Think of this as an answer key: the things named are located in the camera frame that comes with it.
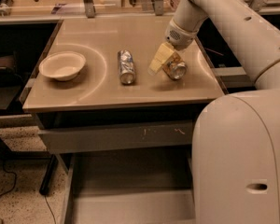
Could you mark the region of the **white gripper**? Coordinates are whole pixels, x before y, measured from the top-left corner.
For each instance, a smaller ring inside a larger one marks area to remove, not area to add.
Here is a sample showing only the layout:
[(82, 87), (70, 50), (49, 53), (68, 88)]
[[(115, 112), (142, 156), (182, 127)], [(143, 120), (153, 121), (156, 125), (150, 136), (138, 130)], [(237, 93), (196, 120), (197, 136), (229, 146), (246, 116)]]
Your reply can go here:
[(162, 67), (172, 59), (175, 49), (186, 49), (193, 42), (196, 34), (197, 31), (186, 31), (180, 28), (174, 20), (170, 20), (165, 31), (165, 40), (167, 42), (161, 43), (159, 46), (148, 67), (148, 72), (152, 76), (159, 73)]

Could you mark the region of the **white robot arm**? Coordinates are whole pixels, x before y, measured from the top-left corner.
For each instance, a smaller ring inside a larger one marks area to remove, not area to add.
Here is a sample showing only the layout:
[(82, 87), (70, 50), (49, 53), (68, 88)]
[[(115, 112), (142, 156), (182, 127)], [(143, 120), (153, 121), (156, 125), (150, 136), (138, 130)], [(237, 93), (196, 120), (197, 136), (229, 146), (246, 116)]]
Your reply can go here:
[(196, 224), (280, 224), (280, 30), (242, 0), (180, 0), (166, 30), (186, 48), (210, 19), (254, 83), (217, 98), (192, 137)]

